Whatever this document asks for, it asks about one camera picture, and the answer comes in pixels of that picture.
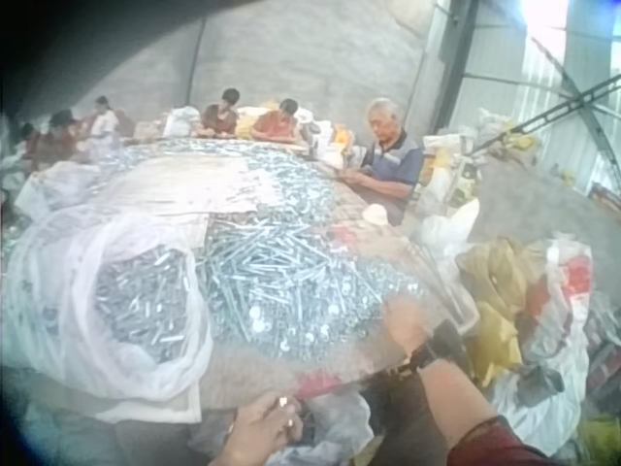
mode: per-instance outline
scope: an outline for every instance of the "worker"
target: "worker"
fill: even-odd
[[[369,204],[381,204],[392,225],[401,224],[423,166],[422,150],[408,136],[399,108],[390,99],[376,99],[367,112],[377,137],[361,170],[347,169],[341,179]]]
[[[41,134],[30,123],[21,128],[26,142],[24,159],[31,160],[31,171],[45,170],[61,160],[69,160],[76,152],[79,122],[71,110],[61,110],[49,119],[49,130]]]
[[[293,144],[297,141],[298,120],[294,117],[298,103],[284,99],[278,110],[272,110],[259,117],[250,128],[250,136],[257,141]]]
[[[384,304],[384,324],[401,349],[412,354],[412,361],[426,361],[414,369],[411,378],[418,379],[424,386],[435,427],[449,450],[445,464],[556,464],[538,450],[522,444],[457,365],[445,359],[420,357],[424,354],[427,334],[411,298],[397,296],[388,300]],[[211,465],[261,466],[272,453],[299,441],[303,428],[297,415],[299,404],[287,397],[288,403],[281,407],[278,399],[279,394],[268,393],[239,408],[224,449]],[[386,433],[372,466],[422,464],[417,451],[411,448],[418,439],[408,439],[403,434],[408,431]],[[407,448],[395,449],[394,437],[400,437],[397,440]]]
[[[118,118],[106,96],[97,97],[95,112],[95,119],[88,131],[87,147],[90,158],[97,160],[120,149],[120,135],[118,133]]]
[[[218,139],[235,138],[238,115],[234,107],[239,100],[240,92],[237,89],[226,89],[222,93],[220,103],[209,105],[203,112],[201,118],[203,129],[197,132],[197,136]]]

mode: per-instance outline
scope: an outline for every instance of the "gray wall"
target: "gray wall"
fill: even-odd
[[[406,109],[434,4],[263,0],[209,12],[190,103],[202,109],[225,87],[235,86],[242,93],[241,105],[292,97],[319,118],[367,134],[364,110],[371,99],[387,96]],[[51,86],[63,81],[62,67],[49,70],[29,96],[26,113],[49,109],[51,99],[57,108],[72,106],[83,115],[100,94],[135,119],[154,118],[182,105],[201,19],[176,26],[123,58],[85,91],[62,101],[54,98]],[[100,66],[104,58],[99,56]],[[92,59],[83,64],[92,65]]]

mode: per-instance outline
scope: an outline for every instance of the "finger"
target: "finger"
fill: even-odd
[[[299,413],[300,411],[302,411],[302,405],[300,405],[300,402],[298,400],[296,400],[293,396],[291,396],[291,395],[280,395],[278,400],[280,398],[286,398],[286,400],[287,400],[286,405],[293,405],[295,407],[296,413]]]
[[[265,418],[265,427],[270,430],[273,439],[278,438],[278,434],[285,430],[292,418],[296,416],[295,406],[287,405],[284,408],[276,408]]]
[[[285,431],[289,442],[300,442],[302,440],[302,430],[304,429],[304,423],[298,415],[293,415],[291,418],[293,425],[288,425]]]
[[[298,415],[293,415],[287,422],[287,426],[278,432],[274,443],[274,450],[280,451],[287,445],[300,442],[302,440],[302,430],[304,423]]]
[[[255,400],[240,406],[237,411],[238,420],[253,422],[263,418],[271,410],[278,400],[278,393],[268,391]]]
[[[261,413],[262,415],[265,415],[275,406],[280,396],[281,394],[275,390],[267,391],[259,396],[252,403],[248,403],[248,407],[252,408],[252,410],[256,413]]]

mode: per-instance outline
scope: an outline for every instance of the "corrugated metal wall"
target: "corrugated metal wall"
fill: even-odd
[[[496,0],[523,17],[520,31],[481,2],[473,45],[452,115],[451,126],[474,125],[478,108],[524,121],[564,101],[561,74],[537,48],[537,38],[565,66],[578,88],[586,90],[621,72],[621,49],[615,34],[621,10],[614,2],[593,0]],[[621,93],[598,102],[621,111]],[[619,118],[596,112],[616,153],[621,154]],[[603,160],[582,118],[573,114],[542,129],[539,167],[575,176],[575,187],[588,192],[592,182],[612,187]]]

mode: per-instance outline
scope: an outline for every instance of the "concrete wall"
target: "concrete wall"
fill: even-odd
[[[319,118],[344,122],[365,133],[364,111],[374,97],[388,96],[404,110],[408,105],[434,4],[433,0],[240,3],[175,25],[119,59],[84,90],[84,85],[71,92],[63,89],[72,83],[63,76],[62,64],[55,63],[31,92],[24,112],[32,117],[72,106],[83,115],[97,95],[105,94],[136,119],[154,118],[182,105],[192,81],[190,103],[199,108],[216,101],[225,87],[235,86],[242,94],[241,105],[292,97]],[[206,27],[191,80],[202,17]],[[135,21],[137,29],[142,27],[139,17]],[[122,44],[131,43],[131,28],[124,35],[122,41],[116,39],[118,54],[128,50]],[[114,50],[102,51],[103,45],[99,41],[90,47],[93,54],[74,68],[102,68],[114,62],[108,59]]]
[[[248,4],[208,18],[191,99],[202,108],[232,85],[242,105],[291,97],[364,132],[371,99],[408,104],[422,52],[376,0]]]
[[[572,233],[593,252],[596,287],[621,305],[621,219],[558,180],[490,158],[482,170],[481,210],[472,241],[510,236],[523,244]]]

